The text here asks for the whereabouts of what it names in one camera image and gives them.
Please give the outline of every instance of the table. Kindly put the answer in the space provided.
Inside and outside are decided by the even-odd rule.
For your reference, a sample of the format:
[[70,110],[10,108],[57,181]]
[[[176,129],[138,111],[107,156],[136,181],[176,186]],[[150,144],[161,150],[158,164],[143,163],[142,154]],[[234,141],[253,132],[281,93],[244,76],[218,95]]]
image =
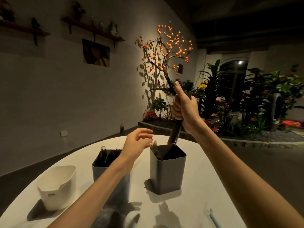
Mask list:
[[[166,144],[168,138],[154,135],[158,145]],[[125,139],[126,136],[122,136],[94,143],[66,156],[53,166],[76,166],[78,198],[93,183],[92,163],[101,146],[107,149],[121,149]],[[182,189],[165,195],[156,195],[145,188],[150,171],[150,151],[145,149],[131,172],[129,202],[138,205],[138,211],[131,211],[127,218],[140,214],[137,226],[140,228],[215,228],[209,217],[209,209],[212,208],[223,228],[245,228],[243,220],[201,147],[184,139],[179,139],[177,145],[187,154]],[[58,213],[50,218],[27,221],[29,212],[40,199],[36,183],[42,174],[18,195],[3,213],[0,227],[44,228],[59,215]]]

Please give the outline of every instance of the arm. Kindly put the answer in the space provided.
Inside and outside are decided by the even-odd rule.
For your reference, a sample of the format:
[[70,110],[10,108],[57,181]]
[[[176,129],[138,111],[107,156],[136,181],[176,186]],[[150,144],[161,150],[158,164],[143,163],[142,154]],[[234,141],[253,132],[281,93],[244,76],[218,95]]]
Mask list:
[[118,158],[48,228],[89,228],[119,181],[130,171],[144,148],[150,147],[152,130],[138,128],[127,136]]
[[175,90],[175,118],[184,120],[184,128],[202,147],[246,226],[304,227],[301,215],[203,122],[196,99],[190,100],[178,83],[175,83]]

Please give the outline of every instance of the ceiling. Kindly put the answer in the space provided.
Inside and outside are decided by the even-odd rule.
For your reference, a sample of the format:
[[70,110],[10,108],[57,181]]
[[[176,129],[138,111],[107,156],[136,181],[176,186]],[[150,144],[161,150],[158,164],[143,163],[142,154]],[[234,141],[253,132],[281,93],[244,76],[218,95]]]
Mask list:
[[198,47],[210,53],[267,49],[304,38],[304,0],[165,1],[196,35]]

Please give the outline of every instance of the white plastic container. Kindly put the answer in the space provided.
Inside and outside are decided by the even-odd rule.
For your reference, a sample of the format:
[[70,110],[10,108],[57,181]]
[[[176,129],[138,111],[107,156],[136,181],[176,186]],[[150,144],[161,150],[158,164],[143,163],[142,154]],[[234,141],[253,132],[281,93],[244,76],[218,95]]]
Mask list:
[[76,192],[76,167],[56,166],[47,170],[38,180],[37,188],[48,211],[69,206]]

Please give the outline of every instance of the electrical outlet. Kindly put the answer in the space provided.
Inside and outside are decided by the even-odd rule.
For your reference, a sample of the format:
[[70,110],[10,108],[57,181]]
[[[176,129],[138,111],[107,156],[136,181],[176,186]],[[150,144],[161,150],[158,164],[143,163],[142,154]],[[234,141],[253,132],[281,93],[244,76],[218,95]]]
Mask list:
[[60,132],[60,137],[66,137],[67,136],[67,130]]

